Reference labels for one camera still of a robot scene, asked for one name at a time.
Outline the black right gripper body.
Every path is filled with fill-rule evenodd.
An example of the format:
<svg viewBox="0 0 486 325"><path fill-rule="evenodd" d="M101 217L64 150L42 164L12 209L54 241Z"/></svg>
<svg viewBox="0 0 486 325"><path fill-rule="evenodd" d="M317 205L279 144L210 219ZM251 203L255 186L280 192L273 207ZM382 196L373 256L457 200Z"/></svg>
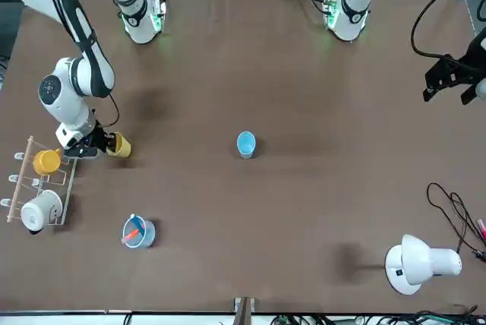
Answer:
<svg viewBox="0 0 486 325"><path fill-rule="evenodd" d="M107 138L104 128L96 121L94 129L85 137L85 148L87 152L106 152Z"/></svg>

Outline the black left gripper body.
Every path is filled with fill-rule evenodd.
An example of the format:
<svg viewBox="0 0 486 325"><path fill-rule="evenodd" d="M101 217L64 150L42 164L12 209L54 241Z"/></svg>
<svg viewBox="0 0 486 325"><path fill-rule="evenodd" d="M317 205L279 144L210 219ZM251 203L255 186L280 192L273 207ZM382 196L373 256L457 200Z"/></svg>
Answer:
<svg viewBox="0 0 486 325"><path fill-rule="evenodd" d="M485 31L469 43L465 54L457 60L455 82L481 82L485 79Z"/></svg>

